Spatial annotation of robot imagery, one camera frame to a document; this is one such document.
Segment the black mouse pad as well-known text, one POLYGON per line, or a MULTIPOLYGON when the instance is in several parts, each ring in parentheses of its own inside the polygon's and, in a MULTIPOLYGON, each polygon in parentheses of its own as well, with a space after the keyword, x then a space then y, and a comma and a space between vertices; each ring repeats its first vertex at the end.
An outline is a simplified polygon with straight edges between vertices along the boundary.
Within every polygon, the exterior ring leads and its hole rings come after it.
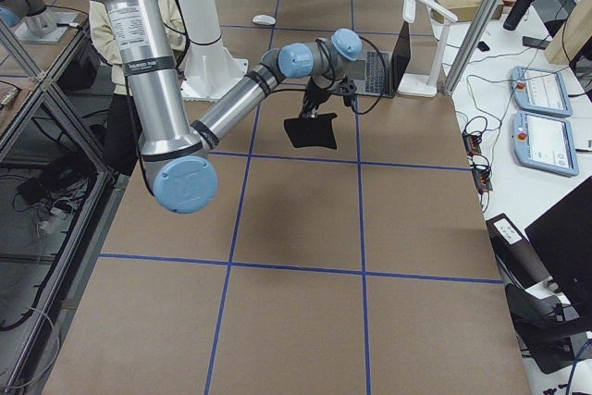
POLYGON ((324 147, 337 149, 332 121, 335 113, 320 114, 316 117, 294 117, 283 122, 290 143, 294 148, 324 147))

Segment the grey laptop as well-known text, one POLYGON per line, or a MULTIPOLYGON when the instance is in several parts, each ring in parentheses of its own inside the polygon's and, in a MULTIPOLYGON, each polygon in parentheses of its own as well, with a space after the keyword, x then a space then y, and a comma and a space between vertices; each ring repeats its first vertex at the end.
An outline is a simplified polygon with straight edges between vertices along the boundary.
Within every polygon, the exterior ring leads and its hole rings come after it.
POLYGON ((390 53, 366 52, 362 93, 393 98, 399 89, 411 56, 409 23, 403 21, 399 36, 390 53))

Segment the white computer mouse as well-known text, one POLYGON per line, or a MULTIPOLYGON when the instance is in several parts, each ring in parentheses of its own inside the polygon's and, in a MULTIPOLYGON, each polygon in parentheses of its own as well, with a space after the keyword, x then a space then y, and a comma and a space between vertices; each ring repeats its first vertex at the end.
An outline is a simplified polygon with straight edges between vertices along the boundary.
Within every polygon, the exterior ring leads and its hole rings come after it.
POLYGON ((272 16, 260 14, 255 15, 252 18, 252 23, 259 26, 274 26, 277 23, 277 21, 272 16))

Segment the white desk lamp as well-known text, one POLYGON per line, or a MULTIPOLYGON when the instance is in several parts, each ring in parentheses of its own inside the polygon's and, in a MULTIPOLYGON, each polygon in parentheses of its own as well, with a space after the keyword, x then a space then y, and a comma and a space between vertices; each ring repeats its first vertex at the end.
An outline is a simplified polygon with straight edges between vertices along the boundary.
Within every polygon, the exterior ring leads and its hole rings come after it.
POLYGON ((412 68, 407 68, 398 87, 398 94, 403 96, 434 97, 438 92, 438 80, 443 65, 443 57, 447 46, 450 26, 457 16, 435 0, 403 0, 402 18, 405 26, 415 22, 416 7, 422 3, 431 12, 437 12, 443 18, 437 40, 426 36, 414 36, 411 39, 413 52, 418 49, 419 55, 412 56, 412 68))

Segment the cardboard box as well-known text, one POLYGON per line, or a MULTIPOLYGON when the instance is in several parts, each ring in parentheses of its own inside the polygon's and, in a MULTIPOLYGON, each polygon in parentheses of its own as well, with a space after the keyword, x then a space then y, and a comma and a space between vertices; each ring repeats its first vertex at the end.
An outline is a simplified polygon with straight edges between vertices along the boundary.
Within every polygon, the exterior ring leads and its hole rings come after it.
MULTIPOLYGON (((482 0, 435 0, 439 5, 447 8, 450 12, 457 16, 457 22, 472 21, 481 6, 482 0)), ((498 1, 492 19, 499 19, 503 12, 503 2, 498 1)), ((431 9, 431 17, 438 23, 443 23, 443 16, 435 9, 431 9)))

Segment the person in cream sweater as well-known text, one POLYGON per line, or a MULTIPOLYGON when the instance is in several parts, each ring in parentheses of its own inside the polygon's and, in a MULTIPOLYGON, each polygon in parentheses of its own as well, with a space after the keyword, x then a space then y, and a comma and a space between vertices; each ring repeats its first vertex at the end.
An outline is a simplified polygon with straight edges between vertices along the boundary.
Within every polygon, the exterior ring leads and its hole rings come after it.
POLYGON ((149 161, 160 162, 168 154, 158 154, 156 145, 180 152, 191 142, 175 73, 186 46, 184 24, 176 0, 92 0, 89 21, 115 85, 105 162, 129 177, 144 149, 149 161))

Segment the far teach pendant tablet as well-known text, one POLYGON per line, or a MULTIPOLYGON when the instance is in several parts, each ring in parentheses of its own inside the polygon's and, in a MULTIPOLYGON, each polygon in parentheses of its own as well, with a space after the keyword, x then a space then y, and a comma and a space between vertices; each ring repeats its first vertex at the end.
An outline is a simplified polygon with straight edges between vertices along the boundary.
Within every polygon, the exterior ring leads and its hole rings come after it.
POLYGON ((515 66, 511 80, 512 97, 521 110, 554 117, 570 117, 573 114, 559 71, 515 66))

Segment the teach pendant tablet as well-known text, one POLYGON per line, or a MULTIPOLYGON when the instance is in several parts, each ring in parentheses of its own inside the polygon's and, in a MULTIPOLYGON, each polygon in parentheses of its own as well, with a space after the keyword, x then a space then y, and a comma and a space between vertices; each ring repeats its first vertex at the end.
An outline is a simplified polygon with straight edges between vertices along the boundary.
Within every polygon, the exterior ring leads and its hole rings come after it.
POLYGON ((573 114, 559 71, 515 66, 511 80, 512 97, 521 110, 554 117, 570 117, 573 114))
POLYGON ((520 165, 565 177, 579 174, 572 127, 566 119, 518 111, 512 140, 520 165))

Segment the black water bottle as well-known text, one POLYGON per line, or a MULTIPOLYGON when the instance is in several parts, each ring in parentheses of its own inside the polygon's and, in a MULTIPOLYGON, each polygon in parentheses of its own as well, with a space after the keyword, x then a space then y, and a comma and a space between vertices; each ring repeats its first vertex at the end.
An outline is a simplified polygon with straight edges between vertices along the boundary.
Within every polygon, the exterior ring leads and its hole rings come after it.
POLYGON ((516 0, 502 27, 507 31, 514 31, 534 1, 516 0))

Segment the near teach pendant tablet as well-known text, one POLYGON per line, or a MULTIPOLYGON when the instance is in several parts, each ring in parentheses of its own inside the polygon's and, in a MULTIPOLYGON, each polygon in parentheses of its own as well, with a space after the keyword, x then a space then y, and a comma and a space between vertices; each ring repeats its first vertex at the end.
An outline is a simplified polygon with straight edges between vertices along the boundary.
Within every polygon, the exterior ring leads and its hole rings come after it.
POLYGON ((565 177, 579 174, 572 127, 566 119, 518 111, 512 140, 520 165, 565 177))

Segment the black box with label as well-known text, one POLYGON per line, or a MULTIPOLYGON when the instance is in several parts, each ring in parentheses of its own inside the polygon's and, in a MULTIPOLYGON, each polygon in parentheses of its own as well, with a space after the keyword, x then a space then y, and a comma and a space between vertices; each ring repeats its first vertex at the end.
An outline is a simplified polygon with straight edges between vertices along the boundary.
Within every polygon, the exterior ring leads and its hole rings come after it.
POLYGON ((504 213, 488 219, 486 226, 494 253, 522 287, 551 278, 530 241, 504 213))

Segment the black monitor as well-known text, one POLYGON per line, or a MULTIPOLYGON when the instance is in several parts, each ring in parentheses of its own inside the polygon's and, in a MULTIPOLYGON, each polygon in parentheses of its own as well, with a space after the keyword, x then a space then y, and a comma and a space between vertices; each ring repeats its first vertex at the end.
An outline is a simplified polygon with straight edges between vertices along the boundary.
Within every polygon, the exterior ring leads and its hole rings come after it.
POLYGON ((525 230, 559 290, 591 313, 591 179, 584 180, 525 230))

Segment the aluminium frame post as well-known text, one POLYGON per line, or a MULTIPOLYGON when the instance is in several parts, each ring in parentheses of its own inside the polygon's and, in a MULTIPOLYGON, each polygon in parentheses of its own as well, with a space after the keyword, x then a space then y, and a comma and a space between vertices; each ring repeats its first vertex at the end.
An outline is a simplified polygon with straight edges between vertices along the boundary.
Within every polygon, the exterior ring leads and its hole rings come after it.
POLYGON ((489 23, 494 9, 499 0, 482 0, 474 20, 471 22, 468 31, 465 33, 461 46, 451 64, 450 72, 443 84, 443 93, 452 96, 459 84, 462 74, 475 51, 478 42, 489 23))

